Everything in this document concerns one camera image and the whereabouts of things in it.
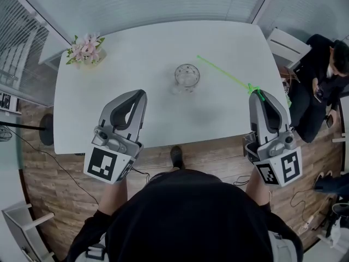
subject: white table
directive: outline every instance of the white table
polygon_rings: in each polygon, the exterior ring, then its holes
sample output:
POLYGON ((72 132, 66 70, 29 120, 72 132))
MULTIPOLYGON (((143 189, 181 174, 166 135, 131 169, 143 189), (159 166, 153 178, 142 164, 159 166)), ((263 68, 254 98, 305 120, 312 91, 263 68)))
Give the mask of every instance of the white table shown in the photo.
POLYGON ((103 107, 120 94, 147 92, 140 141, 145 147, 182 144, 250 132, 249 95, 200 55, 244 83, 275 96, 288 113, 274 58, 257 25, 180 21, 105 36, 106 58, 93 69, 59 65, 54 113, 56 153, 84 153, 103 107), (191 94, 171 93, 176 68, 193 64, 201 74, 191 94))

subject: person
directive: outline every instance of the person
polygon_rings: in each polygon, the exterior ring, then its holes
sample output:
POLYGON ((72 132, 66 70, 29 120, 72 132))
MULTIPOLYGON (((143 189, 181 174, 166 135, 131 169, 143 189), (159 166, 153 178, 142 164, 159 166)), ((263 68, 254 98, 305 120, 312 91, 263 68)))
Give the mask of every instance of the person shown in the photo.
POLYGON ((289 92, 290 126, 305 142, 312 142, 326 117, 327 105, 331 105, 328 116, 336 123, 339 96, 349 84, 349 47, 318 34, 306 43, 311 50, 295 69, 300 83, 292 81, 289 92))
POLYGON ((109 261, 302 261, 302 242, 271 213, 269 188, 256 169, 245 193, 186 169, 178 146, 170 155, 172 171, 151 178, 129 201, 125 179, 106 184, 97 212, 85 221, 66 261, 89 255, 104 233, 109 261), (270 234, 293 250, 287 250, 292 260, 282 260, 280 253, 274 260, 270 234))

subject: pink flowers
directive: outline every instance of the pink flowers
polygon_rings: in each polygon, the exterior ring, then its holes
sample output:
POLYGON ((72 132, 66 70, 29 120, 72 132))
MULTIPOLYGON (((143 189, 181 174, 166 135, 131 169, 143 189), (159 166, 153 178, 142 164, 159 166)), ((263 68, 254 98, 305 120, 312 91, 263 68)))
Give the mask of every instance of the pink flowers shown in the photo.
POLYGON ((99 60, 98 53, 100 49, 98 47, 104 41, 104 38, 100 38, 98 33, 93 35, 86 34, 83 38, 75 36, 75 40, 72 41, 71 49, 68 50, 68 57, 70 58, 67 64, 74 62, 89 61, 91 63, 99 60))

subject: green string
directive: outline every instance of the green string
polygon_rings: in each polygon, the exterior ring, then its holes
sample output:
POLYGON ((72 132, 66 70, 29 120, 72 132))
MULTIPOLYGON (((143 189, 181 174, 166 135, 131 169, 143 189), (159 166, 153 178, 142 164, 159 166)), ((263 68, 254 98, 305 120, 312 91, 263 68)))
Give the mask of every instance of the green string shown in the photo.
POLYGON ((228 72, 225 72, 221 68, 217 67, 215 64, 211 63, 210 61, 206 60, 205 58, 202 58, 200 55, 197 56, 198 59, 203 60, 207 64, 211 65, 213 68, 217 69, 218 71, 221 71, 223 74, 227 75, 230 77, 233 81, 235 81, 237 84, 240 84, 242 87, 246 88, 248 90, 248 94, 251 94, 254 90, 257 90, 258 95, 261 97, 262 101, 264 101, 264 97, 261 94, 260 87, 259 86, 253 86, 252 84, 244 84, 240 80, 238 80, 236 77, 233 75, 229 74, 228 72))

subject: human arm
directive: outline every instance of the human arm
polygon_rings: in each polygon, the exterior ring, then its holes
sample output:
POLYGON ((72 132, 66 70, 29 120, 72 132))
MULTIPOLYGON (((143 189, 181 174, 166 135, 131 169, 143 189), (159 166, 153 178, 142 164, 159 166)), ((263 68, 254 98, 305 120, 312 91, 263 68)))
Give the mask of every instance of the human arm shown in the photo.
POLYGON ((314 93, 313 85, 318 86, 318 73, 316 67, 311 66, 309 63, 302 64, 299 69, 295 70, 299 80, 305 86, 309 93, 314 93))
POLYGON ((252 171, 250 181, 247 184, 246 194, 256 202, 258 206, 264 206, 270 202, 269 187, 265 185, 256 168, 252 171))
POLYGON ((75 261, 87 247, 100 241, 110 225, 111 215, 125 202, 127 202, 126 178, 121 182, 105 185, 98 210, 85 220, 80 232, 74 238, 67 255, 67 262, 75 261))
POLYGON ((111 216, 118 208, 127 202, 126 177, 117 183, 106 184, 98 210, 111 216))

